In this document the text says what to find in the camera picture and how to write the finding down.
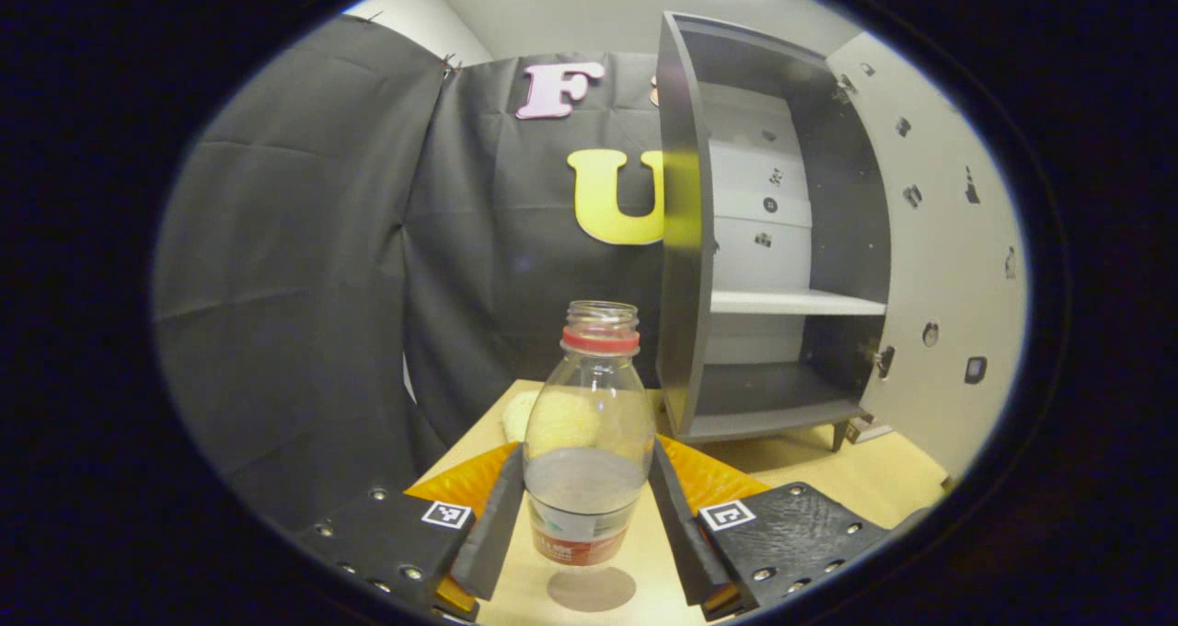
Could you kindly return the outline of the black backdrop cloth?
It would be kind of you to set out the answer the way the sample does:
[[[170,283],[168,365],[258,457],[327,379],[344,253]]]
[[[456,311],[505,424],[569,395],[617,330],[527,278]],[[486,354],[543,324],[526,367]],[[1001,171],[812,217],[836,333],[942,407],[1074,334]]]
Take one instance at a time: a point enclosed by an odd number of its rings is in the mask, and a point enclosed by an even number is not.
[[[651,52],[446,67],[342,15],[209,121],[152,274],[161,370],[217,475],[283,533],[398,492],[518,378],[573,299],[637,307],[659,387],[664,249]]]

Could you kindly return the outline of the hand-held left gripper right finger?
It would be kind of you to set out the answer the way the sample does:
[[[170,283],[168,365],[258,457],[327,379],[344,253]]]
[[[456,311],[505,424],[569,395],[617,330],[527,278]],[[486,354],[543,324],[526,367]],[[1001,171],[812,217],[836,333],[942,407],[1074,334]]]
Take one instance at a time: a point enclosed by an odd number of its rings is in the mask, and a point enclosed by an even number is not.
[[[662,435],[649,486],[686,601],[707,621],[790,602],[891,533],[808,483],[770,487]]]

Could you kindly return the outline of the pale woven coaster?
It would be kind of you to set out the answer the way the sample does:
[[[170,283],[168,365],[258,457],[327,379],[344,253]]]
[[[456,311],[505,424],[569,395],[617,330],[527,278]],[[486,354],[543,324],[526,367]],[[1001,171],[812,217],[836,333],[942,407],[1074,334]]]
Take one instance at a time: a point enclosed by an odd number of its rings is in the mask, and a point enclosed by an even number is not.
[[[601,424],[598,407],[565,388],[523,391],[512,396],[502,415],[507,442],[529,444],[531,457],[560,448],[594,446]]]

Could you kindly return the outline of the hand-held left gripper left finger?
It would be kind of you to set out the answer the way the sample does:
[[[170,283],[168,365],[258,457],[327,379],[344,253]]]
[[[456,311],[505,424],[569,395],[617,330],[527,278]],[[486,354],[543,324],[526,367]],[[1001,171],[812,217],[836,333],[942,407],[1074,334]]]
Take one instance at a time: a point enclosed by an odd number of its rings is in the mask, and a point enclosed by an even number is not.
[[[497,446],[401,493],[372,488],[297,541],[379,597],[474,622],[512,546],[524,469],[519,444]]]

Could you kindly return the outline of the clear plastic bottle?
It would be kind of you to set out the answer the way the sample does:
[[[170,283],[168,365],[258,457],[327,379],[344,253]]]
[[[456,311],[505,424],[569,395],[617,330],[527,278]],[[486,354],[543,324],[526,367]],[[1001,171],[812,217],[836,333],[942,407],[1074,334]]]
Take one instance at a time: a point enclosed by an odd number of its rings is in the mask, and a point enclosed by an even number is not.
[[[636,307],[575,299],[562,358],[527,416],[527,513],[548,564],[593,569],[618,554],[651,470],[655,422],[634,365]]]

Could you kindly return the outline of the dark grey cabinet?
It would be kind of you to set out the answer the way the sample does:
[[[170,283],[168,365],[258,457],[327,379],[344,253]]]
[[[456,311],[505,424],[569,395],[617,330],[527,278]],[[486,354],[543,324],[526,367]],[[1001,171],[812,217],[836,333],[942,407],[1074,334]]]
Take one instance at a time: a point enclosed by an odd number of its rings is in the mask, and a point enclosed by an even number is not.
[[[656,369],[682,443],[862,416],[886,321],[884,177],[827,55],[666,13],[656,88],[664,270]]]

